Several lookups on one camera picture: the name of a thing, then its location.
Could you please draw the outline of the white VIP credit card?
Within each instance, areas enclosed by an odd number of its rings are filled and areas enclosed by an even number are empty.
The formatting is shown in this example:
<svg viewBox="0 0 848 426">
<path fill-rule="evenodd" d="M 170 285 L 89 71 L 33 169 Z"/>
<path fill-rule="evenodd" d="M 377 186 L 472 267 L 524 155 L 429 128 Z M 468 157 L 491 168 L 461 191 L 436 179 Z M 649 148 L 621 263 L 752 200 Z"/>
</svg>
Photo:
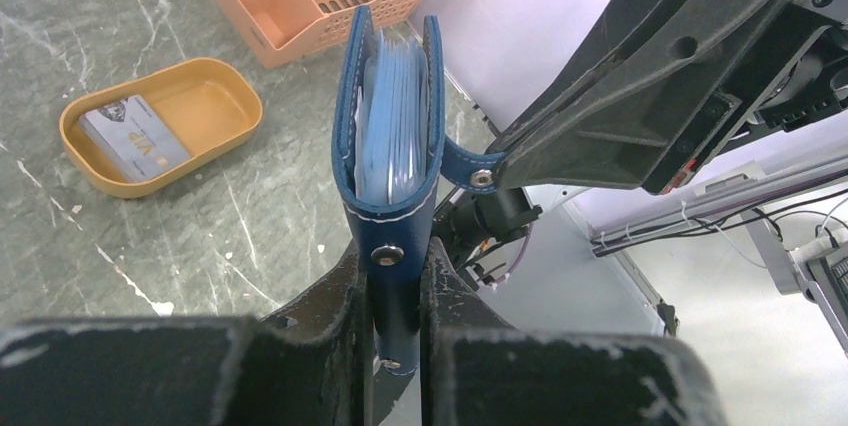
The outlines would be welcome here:
<svg viewBox="0 0 848 426">
<path fill-rule="evenodd" d="M 129 182 L 153 180 L 191 155 L 147 101 L 133 95 L 90 110 L 78 125 Z"/>
</svg>

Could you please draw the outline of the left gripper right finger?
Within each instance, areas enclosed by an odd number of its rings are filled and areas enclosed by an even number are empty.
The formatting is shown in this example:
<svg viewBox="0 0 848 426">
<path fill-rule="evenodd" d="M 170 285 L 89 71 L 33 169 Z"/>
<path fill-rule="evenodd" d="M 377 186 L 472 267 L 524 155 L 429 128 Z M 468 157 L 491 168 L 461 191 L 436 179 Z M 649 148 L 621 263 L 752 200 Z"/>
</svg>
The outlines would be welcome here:
<svg viewBox="0 0 848 426">
<path fill-rule="evenodd" d="M 724 425 L 703 362 L 665 337 L 521 331 L 429 242 L 421 278 L 426 425 Z"/>
</svg>

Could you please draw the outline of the blue card holder wallet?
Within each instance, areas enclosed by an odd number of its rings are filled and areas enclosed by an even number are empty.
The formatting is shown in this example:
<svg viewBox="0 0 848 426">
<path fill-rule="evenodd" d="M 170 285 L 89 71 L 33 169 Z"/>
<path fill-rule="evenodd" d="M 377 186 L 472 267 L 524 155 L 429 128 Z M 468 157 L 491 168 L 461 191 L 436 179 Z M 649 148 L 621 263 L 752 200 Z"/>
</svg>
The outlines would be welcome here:
<svg viewBox="0 0 848 426">
<path fill-rule="evenodd" d="M 438 183 L 475 193 L 496 188 L 501 155 L 478 154 L 446 133 L 438 19 L 421 41 L 392 40 L 366 5 L 353 11 L 341 70 L 331 163 L 369 281 L 378 361 L 393 375 L 420 363 L 420 281 Z"/>
</svg>

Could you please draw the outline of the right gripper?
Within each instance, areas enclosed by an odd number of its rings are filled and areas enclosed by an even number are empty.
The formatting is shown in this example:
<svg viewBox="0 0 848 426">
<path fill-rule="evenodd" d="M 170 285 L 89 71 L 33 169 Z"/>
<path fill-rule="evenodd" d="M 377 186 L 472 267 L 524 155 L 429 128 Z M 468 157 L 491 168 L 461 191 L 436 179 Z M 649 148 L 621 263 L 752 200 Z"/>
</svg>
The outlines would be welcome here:
<svg viewBox="0 0 848 426">
<path fill-rule="evenodd" d="M 666 194 L 847 108 L 847 0 L 610 0 L 494 142 L 496 186 Z"/>
</svg>

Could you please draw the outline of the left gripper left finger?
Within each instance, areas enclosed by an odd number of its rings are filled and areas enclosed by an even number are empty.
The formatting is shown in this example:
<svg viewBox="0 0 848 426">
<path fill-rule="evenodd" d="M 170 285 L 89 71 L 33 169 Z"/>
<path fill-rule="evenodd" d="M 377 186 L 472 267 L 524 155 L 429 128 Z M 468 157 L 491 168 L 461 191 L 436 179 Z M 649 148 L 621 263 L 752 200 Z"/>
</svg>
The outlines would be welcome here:
<svg viewBox="0 0 848 426">
<path fill-rule="evenodd" d="M 367 425 L 353 253 L 264 319 L 45 318 L 1 332 L 5 425 Z"/>
</svg>

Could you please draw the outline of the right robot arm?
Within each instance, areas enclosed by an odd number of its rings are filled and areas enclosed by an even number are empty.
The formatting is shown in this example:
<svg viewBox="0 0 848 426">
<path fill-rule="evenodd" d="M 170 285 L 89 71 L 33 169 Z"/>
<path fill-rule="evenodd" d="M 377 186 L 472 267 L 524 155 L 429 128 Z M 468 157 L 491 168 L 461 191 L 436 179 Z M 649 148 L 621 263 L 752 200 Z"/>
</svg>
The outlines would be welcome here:
<svg viewBox="0 0 848 426">
<path fill-rule="evenodd" d="M 610 0 L 552 84 L 483 155 L 433 233 L 458 269 L 525 237 L 531 185 L 686 185 L 716 156 L 847 107 L 847 0 Z"/>
</svg>

